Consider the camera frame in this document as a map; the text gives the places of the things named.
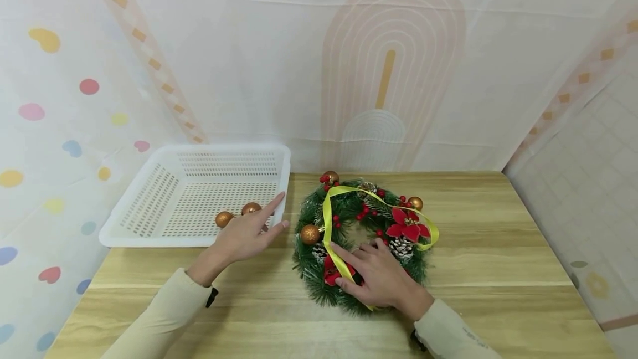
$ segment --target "hand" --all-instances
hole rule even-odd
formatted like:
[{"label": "hand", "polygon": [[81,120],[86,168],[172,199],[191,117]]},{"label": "hand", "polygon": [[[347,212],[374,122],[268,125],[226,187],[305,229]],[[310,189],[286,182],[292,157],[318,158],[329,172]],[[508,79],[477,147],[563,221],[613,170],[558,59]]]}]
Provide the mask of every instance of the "hand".
[{"label": "hand", "polygon": [[394,307],[411,321],[417,321],[434,303],[432,295],[407,274],[380,238],[362,244],[353,253],[335,243],[330,246],[364,279],[363,286],[344,278],[336,280],[337,286],[362,304]]},{"label": "hand", "polygon": [[202,286],[210,286],[215,278],[231,263],[252,258],[265,250],[288,227],[283,221],[269,230],[265,227],[268,217],[283,200],[285,192],[278,194],[264,209],[233,218],[213,245],[202,251],[186,274]]}]

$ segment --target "yellow dot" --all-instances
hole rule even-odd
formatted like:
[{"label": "yellow dot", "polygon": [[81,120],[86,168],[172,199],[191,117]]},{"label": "yellow dot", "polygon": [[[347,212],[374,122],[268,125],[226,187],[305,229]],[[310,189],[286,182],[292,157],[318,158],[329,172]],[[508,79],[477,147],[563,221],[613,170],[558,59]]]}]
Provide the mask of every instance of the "yellow dot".
[{"label": "yellow dot", "polygon": [[63,211],[64,200],[59,198],[48,199],[45,201],[44,207],[47,211],[55,215],[56,213],[60,213]]},{"label": "yellow dot", "polygon": [[60,48],[60,38],[55,32],[45,30],[44,28],[33,28],[29,30],[31,39],[36,40],[47,53],[55,53]]},{"label": "yellow dot", "polygon": [[6,170],[0,173],[0,186],[2,187],[16,187],[22,183],[22,173],[16,170]]},{"label": "yellow dot", "polygon": [[97,177],[100,180],[109,180],[111,177],[111,170],[105,166],[102,166],[99,171],[97,171]]},{"label": "yellow dot", "polygon": [[117,112],[111,116],[111,123],[116,126],[124,126],[128,124],[128,115],[123,112]]},{"label": "yellow dot", "polygon": [[587,283],[591,295],[597,299],[606,299],[609,296],[609,283],[607,283],[607,280],[605,280],[603,276],[597,274],[595,271],[587,275],[585,283]]}]

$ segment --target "black wristband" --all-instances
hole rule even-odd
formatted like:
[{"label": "black wristband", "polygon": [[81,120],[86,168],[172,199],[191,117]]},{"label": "black wristband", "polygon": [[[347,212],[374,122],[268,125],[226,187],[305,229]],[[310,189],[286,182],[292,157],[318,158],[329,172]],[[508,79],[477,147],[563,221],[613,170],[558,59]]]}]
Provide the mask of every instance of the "black wristband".
[{"label": "black wristband", "polygon": [[425,352],[428,350],[428,347],[426,347],[423,342],[421,342],[421,340],[416,336],[416,329],[412,331],[412,334],[410,334],[410,339],[415,342],[421,352]]},{"label": "black wristband", "polygon": [[219,293],[219,291],[217,290],[217,288],[213,287],[213,289],[210,291],[210,295],[208,297],[208,300],[206,301],[206,308],[210,308],[210,306],[215,301],[215,297],[218,295],[218,293]]}]

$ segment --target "pine cone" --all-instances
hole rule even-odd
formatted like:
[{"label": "pine cone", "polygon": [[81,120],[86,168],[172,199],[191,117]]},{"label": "pine cone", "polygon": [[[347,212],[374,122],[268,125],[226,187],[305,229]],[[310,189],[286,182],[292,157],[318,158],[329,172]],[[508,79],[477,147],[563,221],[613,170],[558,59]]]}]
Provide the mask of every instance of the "pine cone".
[{"label": "pine cone", "polygon": [[388,247],[392,255],[394,255],[396,259],[399,259],[399,261],[407,261],[414,255],[413,243],[404,236],[392,238]]},{"label": "pine cone", "polygon": [[312,246],[312,256],[315,257],[317,262],[323,263],[323,261],[328,256],[328,251],[326,247],[323,246],[323,242],[318,242]]},{"label": "pine cone", "polygon": [[[360,188],[361,190],[365,190],[365,191],[369,191],[369,192],[373,192],[374,194],[377,194],[377,186],[375,186],[374,183],[372,182],[361,182],[359,186],[357,187]],[[368,197],[368,195],[362,191],[358,191],[357,195],[360,196],[361,198]]]}]

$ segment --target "beige sleeve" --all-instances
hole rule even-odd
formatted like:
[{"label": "beige sleeve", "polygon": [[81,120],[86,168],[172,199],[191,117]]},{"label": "beige sleeve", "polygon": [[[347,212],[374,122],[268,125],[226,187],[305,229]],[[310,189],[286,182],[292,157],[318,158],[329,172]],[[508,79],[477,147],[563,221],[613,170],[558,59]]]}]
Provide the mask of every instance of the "beige sleeve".
[{"label": "beige sleeve", "polygon": [[416,335],[436,359],[500,359],[500,355],[465,324],[462,318],[435,300],[416,323]]},{"label": "beige sleeve", "polygon": [[204,307],[212,288],[193,282],[179,269],[159,289],[148,308],[102,359],[161,359]]}]

